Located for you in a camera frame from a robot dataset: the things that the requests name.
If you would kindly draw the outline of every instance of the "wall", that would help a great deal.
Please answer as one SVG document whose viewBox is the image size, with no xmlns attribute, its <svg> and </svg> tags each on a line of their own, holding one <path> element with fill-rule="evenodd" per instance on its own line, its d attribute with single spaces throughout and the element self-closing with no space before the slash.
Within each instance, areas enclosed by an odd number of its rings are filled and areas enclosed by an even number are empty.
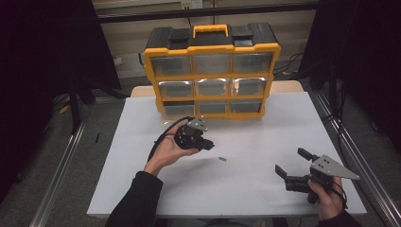
<svg viewBox="0 0 401 227">
<path fill-rule="evenodd" d="M 227 8 L 300 3 L 310 2 L 310 0 L 253 0 L 251 3 L 249 2 L 250 1 L 245 2 L 240 0 L 215 0 L 215 7 Z M 177 0 L 131 0 L 124 2 L 116 0 L 93 0 L 93 3 L 97 15 L 153 12 L 177 10 L 181 8 L 181 2 Z M 212 6 L 212 0 L 203 0 L 204 8 L 211 8 Z M 243 26 L 251 22 L 270 23 L 280 45 L 282 46 L 282 54 L 279 61 L 287 61 L 291 55 L 304 52 L 314 16 L 315 10 L 304 10 L 216 16 L 214 19 L 216 24 L 229 24 L 232 26 Z M 190 18 L 190 21 L 192 26 L 210 25 L 213 24 L 213 17 Z M 189 23 L 186 18 L 179 18 L 103 24 L 102 28 L 112 55 L 124 58 L 133 53 L 143 52 L 150 32 L 154 27 L 158 26 L 183 28 L 189 27 Z"/>
</svg>

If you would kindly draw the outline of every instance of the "gray floor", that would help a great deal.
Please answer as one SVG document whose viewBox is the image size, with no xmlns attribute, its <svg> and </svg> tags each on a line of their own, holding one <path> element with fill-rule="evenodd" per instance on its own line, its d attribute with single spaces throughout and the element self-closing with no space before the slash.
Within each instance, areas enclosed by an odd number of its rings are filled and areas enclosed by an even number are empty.
<svg viewBox="0 0 401 227">
<path fill-rule="evenodd" d="M 123 92 L 126 94 L 129 94 L 134 86 L 148 84 L 145 77 L 121 79 L 121 82 Z M 310 91 L 307 80 L 302 81 L 302 84 L 307 91 Z M 95 93 L 97 96 L 105 96 L 99 91 Z M 317 106 L 318 113 L 324 116 L 313 93 L 310 92 L 310 94 L 312 101 Z M 91 118 L 63 179 L 60 194 L 48 217 L 46 226 L 104 226 L 104 219 L 88 217 L 86 210 L 96 188 L 96 181 L 107 157 L 123 107 L 124 101 L 121 100 L 93 106 Z M 401 155 L 394 150 L 385 134 L 373 130 L 372 120 L 351 96 L 347 97 L 345 103 L 343 122 L 378 179 L 387 188 L 397 206 L 400 207 L 401 165 L 399 164 L 401 163 Z M 11 188 L 0 206 L 1 227 L 28 226 L 32 221 L 71 137 L 71 126 L 69 112 L 53 115 L 36 156 L 23 172 L 23 180 Z M 333 143 L 337 145 L 336 133 L 330 124 L 325 126 Z M 347 155 L 346 157 L 352 170 L 357 172 L 352 160 Z M 366 191 L 373 207 L 359 191 L 368 214 L 357 217 L 357 219 L 364 226 L 384 226 L 374 209 L 378 211 L 382 219 L 386 219 L 386 217 L 380 211 L 380 206 L 373 194 L 364 181 L 361 181 L 360 186 L 363 191 Z M 290 226 L 298 226 L 299 221 L 300 218 L 296 217 L 288 219 Z M 302 218 L 301 226 L 314 226 L 316 222 L 316 218 Z"/>
</svg>

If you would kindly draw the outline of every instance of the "finger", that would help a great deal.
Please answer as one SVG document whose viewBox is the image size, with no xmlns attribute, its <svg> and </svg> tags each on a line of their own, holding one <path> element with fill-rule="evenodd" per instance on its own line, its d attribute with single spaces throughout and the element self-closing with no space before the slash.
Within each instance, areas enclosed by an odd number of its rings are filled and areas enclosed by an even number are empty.
<svg viewBox="0 0 401 227">
<path fill-rule="evenodd" d="M 314 183 L 311 180 L 308 180 L 307 184 L 309 185 L 310 189 L 312 189 L 312 191 L 318 194 L 321 203 L 329 204 L 331 202 L 331 198 L 327 195 L 327 193 L 324 191 L 323 187 L 320 184 Z"/>
</svg>

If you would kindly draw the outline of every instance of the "clear plastic drawer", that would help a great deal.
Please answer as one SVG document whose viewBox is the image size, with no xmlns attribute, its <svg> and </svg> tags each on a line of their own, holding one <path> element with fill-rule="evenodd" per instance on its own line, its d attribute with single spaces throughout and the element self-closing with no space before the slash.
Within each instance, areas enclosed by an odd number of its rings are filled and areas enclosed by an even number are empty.
<svg viewBox="0 0 401 227">
<path fill-rule="evenodd" d="M 192 81 L 160 81 L 159 89 L 162 97 L 192 96 Z"/>
<path fill-rule="evenodd" d="M 225 114 L 227 103 L 227 100 L 197 101 L 200 114 Z"/>
<path fill-rule="evenodd" d="M 229 54 L 205 54 L 192 56 L 195 74 L 227 74 L 230 67 Z"/>
<path fill-rule="evenodd" d="M 189 57 L 153 57 L 151 58 L 155 76 L 180 76 L 191 74 Z"/>
<path fill-rule="evenodd" d="M 232 95 L 263 95 L 266 88 L 266 78 L 233 79 Z"/>
<path fill-rule="evenodd" d="M 258 73 L 269 70 L 272 53 L 234 54 L 234 73 Z"/>
<path fill-rule="evenodd" d="M 166 118 L 195 115 L 194 101 L 166 101 L 163 103 Z"/>
<path fill-rule="evenodd" d="M 259 113 L 262 99 L 231 100 L 231 113 Z"/>
<path fill-rule="evenodd" d="M 224 96 L 227 95 L 228 79 L 198 79 L 195 80 L 196 94 L 198 96 Z"/>
</svg>

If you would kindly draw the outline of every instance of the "metal bracket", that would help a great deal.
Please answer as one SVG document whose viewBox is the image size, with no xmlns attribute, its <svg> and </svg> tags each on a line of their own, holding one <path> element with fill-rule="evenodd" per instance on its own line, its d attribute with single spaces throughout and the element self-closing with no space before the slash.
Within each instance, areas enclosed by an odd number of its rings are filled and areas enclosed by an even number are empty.
<svg viewBox="0 0 401 227">
<path fill-rule="evenodd" d="M 340 165 L 338 162 L 323 155 L 310 165 L 311 168 L 332 177 L 341 177 L 352 180 L 359 180 L 359 176 L 349 170 L 348 168 Z"/>
</svg>

